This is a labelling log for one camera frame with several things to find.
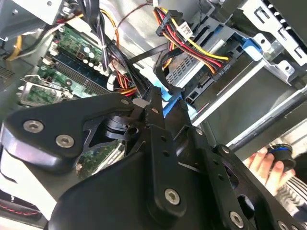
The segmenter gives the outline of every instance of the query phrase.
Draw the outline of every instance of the black wire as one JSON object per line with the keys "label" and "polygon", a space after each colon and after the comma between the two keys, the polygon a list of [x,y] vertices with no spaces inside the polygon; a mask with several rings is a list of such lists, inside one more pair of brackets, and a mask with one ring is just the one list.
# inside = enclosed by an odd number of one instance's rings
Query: black wire
{"label": "black wire", "polygon": [[[165,14],[160,8],[155,8],[154,11],[156,12],[158,18],[162,21],[162,18],[161,18],[160,14],[159,14],[157,11],[159,11],[159,12],[160,12],[161,14],[163,14],[164,16],[165,16],[166,14]],[[170,23],[169,23],[169,26],[171,27],[172,31],[175,32],[177,38],[178,38],[182,43],[184,43],[186,46],[192,48],[192,49],[194,50],[194,52],[200,54],[201,56],[205,56],[205,57],[207,57],[208,59],[212,59],[212,60],[218,61],[218,62],[220,62],[221,64],[224,63],[224,62],[223,62],[222,60],[220,60],[220,59],[217,59],[217,58],[214,58],[214,57],[210,57],[210,56],[205,55],[204,53],[202,53],[202,52],[196,50],[195,47],[193,47],[190,43],[187,43],[186,40],[185,40],[185,38],[181,35],[181,33],[179,33],[179,32],[177,31],[177,29],[176,29],[174,23],[170,22]]]}
{"label": "black wire", "polygon": [[103,70],[106,71],[108,69],[109,64],[109,56],[106,49],[106,34],[105,34],[105,20],[102,13],[99,13],[98,21],[97,21],[97,36],[101,41],[102,45],[102,64]]}
{"label": "black wire", "polygon": [[106,37],[106,42],[108,44],[108,50],[110,51],[110,53],[112,53],[128,71],[128,74],[130,75],[133,84],[137,87],[140,95],[143,96],[150,84],[146,81],[144,76],[142,76],[139,71],[129,62],[129,60],[121,52],[121,50],[115,44],[112,43],[110,38]]}
{"label": "black wire", "polygon": [[99,38],[102,45],[102,67],[107,71],[109,56],[106,49],[105,20],[100,12],[99,0],[77,0],[85,21],[89,24],[92,32]]}

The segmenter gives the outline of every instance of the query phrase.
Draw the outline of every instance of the finger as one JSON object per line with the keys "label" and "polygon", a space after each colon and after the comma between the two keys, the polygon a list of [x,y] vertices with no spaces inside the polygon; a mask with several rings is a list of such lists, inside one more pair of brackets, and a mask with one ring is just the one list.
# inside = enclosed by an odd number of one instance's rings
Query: finger
{"label": "finger", "polygon": [[267,180],[267,183],[265,184],[265,187],[269,190],[269,192],[273,196],[277,194],[277,189],[279,187],[279,182],[282,174],[283,174],[283,163],[281,161],[278,161],[275,163],[271,171],[271,174]]}
{"label": "finger", "polygon": [[291,170],[288,170],[288,171],[284,172],[284,173],[282,174],[281,179],[280,179],[280,182],[279,182],[279,185],[278,185],[278,189],[279,189],[280,187],[282,187],[282,186],[283,186],[288,180],[290,180],[291,177],[293,177],[293,176],[295,176],[295,170],[294,170],[294,169],[291,169]]}
{"label": "finger", "polygon": [[253,162],[253,160],[255,159],[255,153],[253,155],[251,155],[249,158],[245,159],[243,161],[243,163],[245,164],[246,167],[250,167],[251,163]]}
{"label": "finger", "polygon": [[261,162],[263,160],[263,158],[265,157],[265,154],[268,152],[268,150],[266,148],[262,148],[260,149],[257,154],[255,155],[255,159],[254,161],[251,163],[249,169],[252,171],[252,172],[257,172],[260,165],[261,165]]}
{"label": "finger", "polygon": [[265,156],[265,158],[261,162],[261,165],[258,169],[258,175],[261,178],[260,181],[262,182],[262,184],[266,184],[268,180],[270,168],[273,164],[273,161],[274,161],[274,156],[273,154],[269,153],[268,155]]}

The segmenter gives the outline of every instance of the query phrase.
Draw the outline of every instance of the screw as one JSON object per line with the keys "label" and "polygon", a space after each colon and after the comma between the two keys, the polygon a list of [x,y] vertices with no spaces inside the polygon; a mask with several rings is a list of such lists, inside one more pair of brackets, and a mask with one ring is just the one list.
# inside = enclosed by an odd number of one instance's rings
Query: screw
{"label": "screw", "polygon": [[178,205],[180,202],[179,194],[172,188],[168,188],[164,192],[166,200],[172,205]]}
{"label": "screw", "polygon": [[13,14],[13,15],[18,14],[18,10],[17,10],[17,9],[14,9],[14,10],[12,11],[12,14]]}
{"label": "screw", "polygon": [[71,136],[62,134],[57,136],[56,143],[62,148],[71,148],[74,145],[75,141]]}
{"label": "screw", "polygon": [[239,214],[232,211],[229,213],[229,217],[238,228],[242,229],[244,227],[244,222]]}
{"label": "screw", "polygon": [[199,134],[199,135],[202,135],[202,131],[200,129],[196,129],[196,132]]}
{"label": "screw", "polygon": [[159,113],[159,111],[158,111],[157,109],[155,109],[155,108],[152,108],[152,110],[153,110],[156,114]]}
{"label": "screw", "polygon": [[30,133],[39,133],[44,129],[44,125],[40,121],[29,120],[24,122],[24,129]]}
{"label": "screw", "polygon": [[226,147],[224,147],[224,146],[222,146],[222,150],[223,150],[225,153],[229,153],[228,148],[226,148]]}
{"label": "screw", "polygon": [[288,227],[282,221],[279,220],[277,223],[281,230],[289,230]]}
{"label": "screw", "polygon": [[124,104],[129,104],[129,102],[127,101],[127,100],[125,100],[125,99],[121,99],[120,100],[122,103],[124,103]]}

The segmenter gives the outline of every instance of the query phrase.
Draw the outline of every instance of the orange wire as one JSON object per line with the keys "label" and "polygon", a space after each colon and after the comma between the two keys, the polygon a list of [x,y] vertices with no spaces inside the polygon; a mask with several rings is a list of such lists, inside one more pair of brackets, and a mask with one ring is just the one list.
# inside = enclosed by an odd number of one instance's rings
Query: orange wire
{"label": "orange wire", "polygon": [[[163,33],[163,35],[164,35],[164,37],[166,37],[170,42],[174,43],[174,41],[173,41],[166,33]],[[193,55],[193,54],[190,54],[190,53],[189,53],[189,55],[191,55],[192,57],[196,58],[198,61],[203,62],[203,63],[210,69],[210,71],[211,71],[212,73],[215,73],[215,70],[213,69],[213,67],[212,67],[211,65],[209,65],[207,62],[205,62],[204,60],[201,60],[201,59],[200,59],[198,56],[196,56],[196,55]]]}
{"label": "orange wire", "polygon": [[[153,14],[154,14],[154,17],[156,18],[157,22],[158,22],[159,25],[160,25],[161,22],[160,22],[160,20],[159,20],[159,18],[158,18],[157,13],[154,11]],[[172,42],[172,43],[175,45],[175,42],[174,42],[169,36],[167,36],[166,33],[163,33],[163,35],[164,35],[164,37],[166,37],[170,42]],[[190,54],[190,53],[189,53],[189,55],[191,55],[192,57],[196,58],[198,61],[203,62],[203,63],[210,69],[210,71],[211,71],[212,73],[215,73],[215,70],[213,69],[213,67],[212,67],[211,65],[209,65],[207,62],[205,62],[204,60],[201,60],[201,59],[200,59],[199,57],[197,57],[196,55],[193,55],[193,54]],[[168,61],[168,62],[164,65],[164,69],[165,69],[169,64],[170,64],[170,61]]]}
{"label": "orange wire", "polygon": [[125,82],[125,88],[127,89],[128,88],[127,81],[124,77],[123,77],[123,79],[124,79],[124,82]]}
{"label": "orange wire", "polygon": [[158,24],[160,25],[161,22],[160,22],[160,20],[159,20],[159,18],[158,18],[157,13],[156,13],[155,11],[153,11],[153,14],[154,14],[154,17],[155,17],[155,19],[157,20]]}
{"label": "orange wire", "polygon": [[134,88],[132,88],[132,89],[129,89],[129,90],[126,90],[126,91],[123,91],[123,92],[120,92],[120,93],[121,93],[121,94],[127,94],[127,93],[129,93],[129,92],[134,91],[134,90],[136,90],[136,87],[134,87]]}

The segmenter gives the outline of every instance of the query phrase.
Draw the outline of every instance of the ventilation slot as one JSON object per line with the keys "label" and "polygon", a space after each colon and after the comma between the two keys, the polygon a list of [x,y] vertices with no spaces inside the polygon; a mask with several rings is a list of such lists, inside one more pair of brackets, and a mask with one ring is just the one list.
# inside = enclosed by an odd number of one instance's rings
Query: ventilation slot
{"label": "ventilation slot", "polygon": [[14,74],[14,72],[0,66],[0,78],[10,79]]}
{"label": "ventilation slot", "polygon": [[297,36],[294,30],[289,26],[289,24],[282,17],[282,15],[276,10],[274,6],[272,6],[272,4],[268,0],[262,0],[262,1],[274,14],[274,16],[279,20],[279,22],[283,25],[283,28],[288,32],[288,34],[298,43],[298,45],[302,48],[302,50],[307,54],[307,47],[302,42],[302,40]]}

